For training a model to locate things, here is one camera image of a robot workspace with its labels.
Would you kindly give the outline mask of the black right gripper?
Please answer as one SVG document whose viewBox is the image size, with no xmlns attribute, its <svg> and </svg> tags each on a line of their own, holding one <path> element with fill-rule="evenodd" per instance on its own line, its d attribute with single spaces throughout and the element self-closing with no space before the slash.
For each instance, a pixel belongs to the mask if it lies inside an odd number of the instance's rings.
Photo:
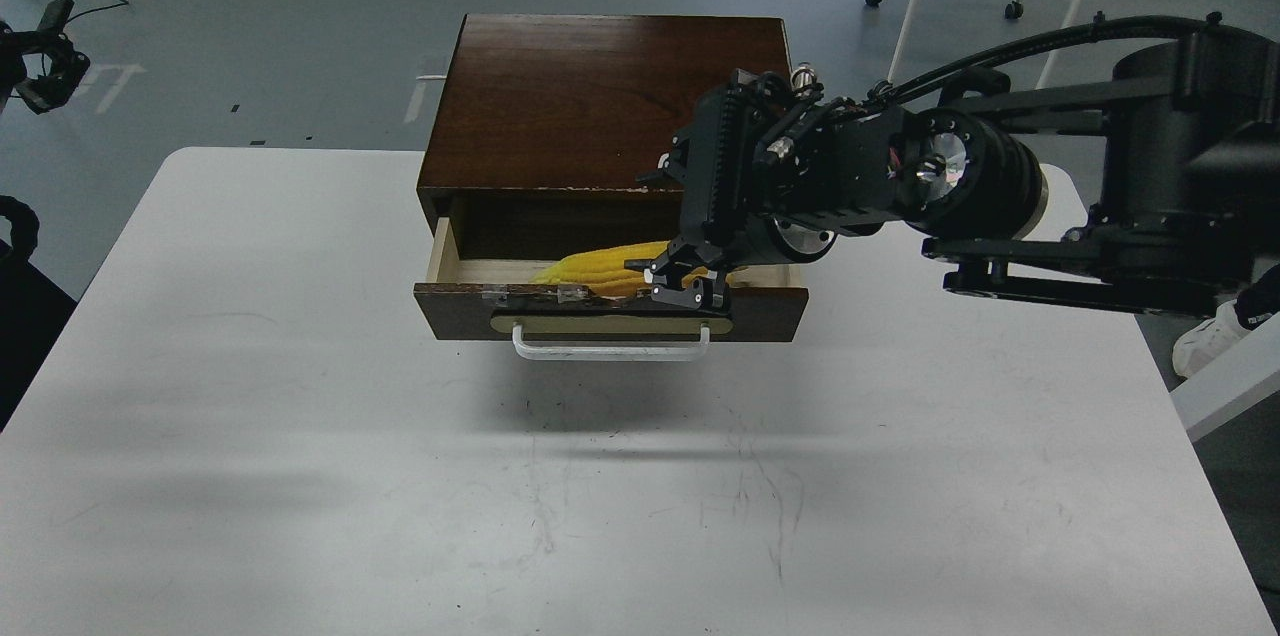
<svg viewBox="0 0 1280 636">
<path fill-rule="evenodd" d="M 736 70 L 698 99 L 643 175 L 681 186 L 677 235 L 626 244 L 623 267 L 654 302 L 728 314 L 723 270 L 810 264 L 837 235 L 919 215 L 919 163 L 922 118 L 908 109 L 826 100 L 817 83 L 787 90 L 773 72 Z"/>
</svg>

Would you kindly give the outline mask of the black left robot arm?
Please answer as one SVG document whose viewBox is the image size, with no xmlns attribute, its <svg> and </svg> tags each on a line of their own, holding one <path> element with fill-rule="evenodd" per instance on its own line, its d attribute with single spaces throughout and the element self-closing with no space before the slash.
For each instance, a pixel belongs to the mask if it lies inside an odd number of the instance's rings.
<svg viewBox="0 0 1280 636">
<path fill-rule="evenodd" d="M 65 35 L 73 0 L 47 4 L 36 29 L 12 29 L 1 22 L 1 107 L 20 99 L 36 115 L 63 107 L 90 70 L 87 54 Z M 3 266 L 27 264 L 38 244 L 38 216 L 27 203 L 4 195 L 1 216 L 9 221 L 9 252 Z"/>
</svg>

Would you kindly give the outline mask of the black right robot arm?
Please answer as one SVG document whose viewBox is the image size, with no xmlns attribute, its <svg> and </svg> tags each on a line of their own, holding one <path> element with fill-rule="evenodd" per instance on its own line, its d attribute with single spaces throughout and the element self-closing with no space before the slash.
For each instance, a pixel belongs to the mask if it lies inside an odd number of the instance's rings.
<svg viewBox="0 0 1280 636">
<path fill-rule="evenodd" d="M 1094 17 L 867 99 L 737 70 L 644 180 L 678 232 L 626 258 L 657 302 L 730 312 L 730 273 L 902 221 L 969 297 L 1206 317 L 1277 253 L 1277 44 L 1219 13 Z"/>
</svg>

